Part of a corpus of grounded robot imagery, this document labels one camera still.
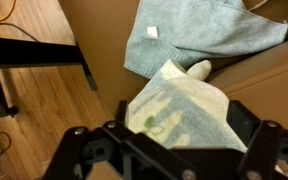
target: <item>white tag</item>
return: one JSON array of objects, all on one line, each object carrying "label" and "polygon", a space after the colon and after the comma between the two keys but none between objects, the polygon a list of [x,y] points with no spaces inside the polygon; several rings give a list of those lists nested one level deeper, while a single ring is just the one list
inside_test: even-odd
[{"label": "white tag", "polygon": [[157,27],[156,26],[148,27],[147,35],[150,39],[158,39]]}]

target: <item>black metal frame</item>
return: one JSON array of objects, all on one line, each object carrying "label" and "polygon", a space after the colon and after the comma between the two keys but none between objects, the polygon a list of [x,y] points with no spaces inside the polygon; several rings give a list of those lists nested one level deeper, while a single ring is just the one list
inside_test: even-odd
[{"label": "black metal frame", "polygon": [[[230,108],[229,117],[236,112],[239,121],[253,128],[245,107],[231,102]],[[257,122],[254,117],[258,126],[255,131],[247,131],[253,134],[245,154],[233,149],[168,150],[142,133],[134,134],[121,119],[91,132],[86,127],[71,128],[64,134],[43,180],[86,179],[93,164],[101,161],[107,161],[124,180],[288,179],[274,170],[277,159],[288,162],[288,131],[274,121]]]},{"label": "black metal frame", "polygon": [[[0,38],[0,69],[82,65],[87,82],[97,90],[82,52],[78,46],[31,42]],[[0,85],[0,116],[15,115],[15,107],[8,108]]]}]

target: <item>brown cardboard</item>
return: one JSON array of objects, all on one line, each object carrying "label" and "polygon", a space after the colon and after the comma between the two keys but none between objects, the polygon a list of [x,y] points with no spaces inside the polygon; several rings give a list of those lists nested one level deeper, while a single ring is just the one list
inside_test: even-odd
[{"label": "brown cardboard", "polygon": [[132,100],[148,82],[123,67],[138,0],[60,0],[75,38],[111,112]]}]

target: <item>floor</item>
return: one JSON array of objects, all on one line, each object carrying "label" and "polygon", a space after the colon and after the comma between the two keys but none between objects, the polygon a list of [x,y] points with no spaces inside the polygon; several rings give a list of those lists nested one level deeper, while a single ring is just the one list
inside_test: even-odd
[{"label": "floor", "polygon": [[[11,3],[0,0],[0,17]],[[17,0],[6,22],[42,42],[74,44],[57,0]],[[8,26],[0,26],[0,37],[31,40]],[[92,129],[113,117],[88,87],[80,66],[4,69],[0,77],[8,102],[20,109],[15,118],[0,118],[0,131],[12,138],[11,148],[0,157],[0,174],[12,180],[41,177],[67,128]]]}]

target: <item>orange cable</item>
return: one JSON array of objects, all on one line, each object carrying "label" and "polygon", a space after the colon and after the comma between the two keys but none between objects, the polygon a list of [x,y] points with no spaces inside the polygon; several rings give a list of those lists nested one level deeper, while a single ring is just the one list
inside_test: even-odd
[{"label": "orange cable", "polygon": [[5,21],[6,19],[8,19],[12,15],[12,13],[13,13],[13,11],[15,9],[15,4],[16,4],[16,0],[13,0],[12,9],[10,10],[10,12],[4,18],[0,19],[0,22],[1,21]]}]

